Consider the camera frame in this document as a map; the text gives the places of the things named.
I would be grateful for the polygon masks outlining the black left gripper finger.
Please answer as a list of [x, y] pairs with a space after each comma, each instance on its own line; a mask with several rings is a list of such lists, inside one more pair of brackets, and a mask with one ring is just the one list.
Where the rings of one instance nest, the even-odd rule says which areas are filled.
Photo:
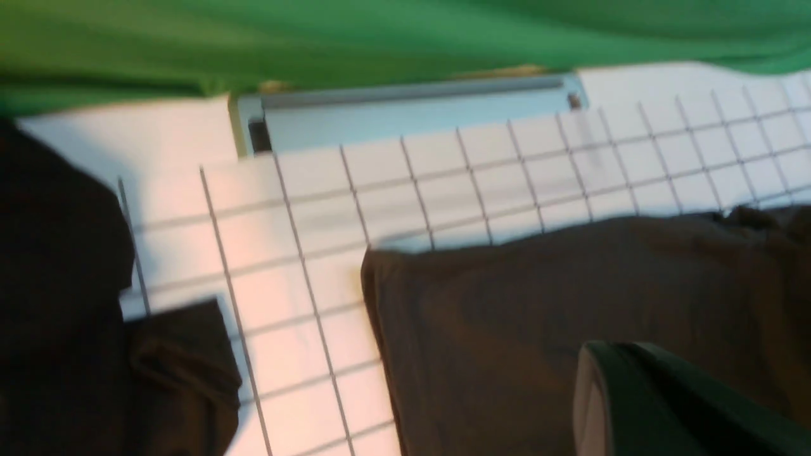
[[578, 455], [808, 455], [809, 430], [651, 343], [580, 347]]

